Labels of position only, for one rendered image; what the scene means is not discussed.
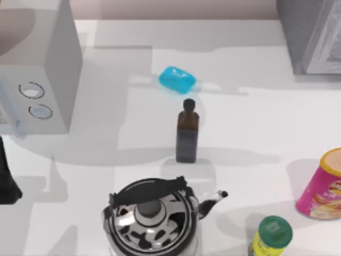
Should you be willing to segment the small microwave knob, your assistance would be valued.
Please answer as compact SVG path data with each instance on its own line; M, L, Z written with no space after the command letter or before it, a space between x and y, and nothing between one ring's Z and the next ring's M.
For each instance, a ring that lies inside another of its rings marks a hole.
M49 119L52 117L52 109L46 105L39 104L28 108L30 115L38 119Z

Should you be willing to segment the yellow bottle with green cap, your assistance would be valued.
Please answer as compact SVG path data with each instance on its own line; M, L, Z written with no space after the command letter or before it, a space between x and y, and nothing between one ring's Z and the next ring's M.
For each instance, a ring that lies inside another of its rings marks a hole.
M267 216L258 226L248 256L282 256L292 238L292 227L285 219L277 215Z

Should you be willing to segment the blue soap bar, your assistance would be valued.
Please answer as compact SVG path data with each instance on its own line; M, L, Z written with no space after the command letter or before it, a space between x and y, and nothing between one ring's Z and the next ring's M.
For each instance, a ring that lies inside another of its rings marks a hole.
M159 83L178 94L187 94L196 84L196 78L185 70L167 67L158 77Z

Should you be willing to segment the pink and yellow can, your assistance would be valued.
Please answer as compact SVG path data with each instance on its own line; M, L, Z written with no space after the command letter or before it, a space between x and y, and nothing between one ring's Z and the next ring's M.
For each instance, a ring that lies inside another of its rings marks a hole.
M319 167L295 207L313 219L341 219L341 147L321 157Z

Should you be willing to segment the pale microwave oven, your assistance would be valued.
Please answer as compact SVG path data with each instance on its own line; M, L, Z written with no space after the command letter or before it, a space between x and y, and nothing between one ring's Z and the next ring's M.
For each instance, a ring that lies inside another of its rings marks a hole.
M0 0L0 134L68 133L82 60L70 0ZM18 86L27 82L45 95L23 96ZM30 115L39 104L51 118Z

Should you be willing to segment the dark brown bottle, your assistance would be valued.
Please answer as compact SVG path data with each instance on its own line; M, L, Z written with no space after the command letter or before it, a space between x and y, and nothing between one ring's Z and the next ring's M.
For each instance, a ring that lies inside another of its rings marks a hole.
M183 110L178 114L175 159L179 163L196 162L200 117L195 107L196 102L187 98L183 101Z

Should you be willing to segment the grey cabinet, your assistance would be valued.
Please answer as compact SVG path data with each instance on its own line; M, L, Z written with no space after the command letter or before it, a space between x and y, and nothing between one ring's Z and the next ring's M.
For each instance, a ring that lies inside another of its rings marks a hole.
M341 0L277 0L296 75L341 75Z

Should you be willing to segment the black and white kettle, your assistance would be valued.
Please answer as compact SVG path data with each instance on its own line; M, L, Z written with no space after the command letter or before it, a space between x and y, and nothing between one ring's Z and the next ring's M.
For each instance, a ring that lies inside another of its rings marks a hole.
M102 211L110 256L200 256L200 220L227 196L200 202L183 176L129 184Z

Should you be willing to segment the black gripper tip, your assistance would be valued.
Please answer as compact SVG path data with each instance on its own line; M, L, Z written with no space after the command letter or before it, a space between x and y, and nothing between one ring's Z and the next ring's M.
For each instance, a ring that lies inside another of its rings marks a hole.
M0 136L0 205L13 205L22 198L22 195L10 172L3 139Z

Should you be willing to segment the large microwave knob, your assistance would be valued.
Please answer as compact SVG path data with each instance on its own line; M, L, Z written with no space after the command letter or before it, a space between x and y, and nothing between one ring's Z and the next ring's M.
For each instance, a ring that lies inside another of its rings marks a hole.
M45 95L45 90L35 82L19 84L18 90L23 96L29 99L39 99Z

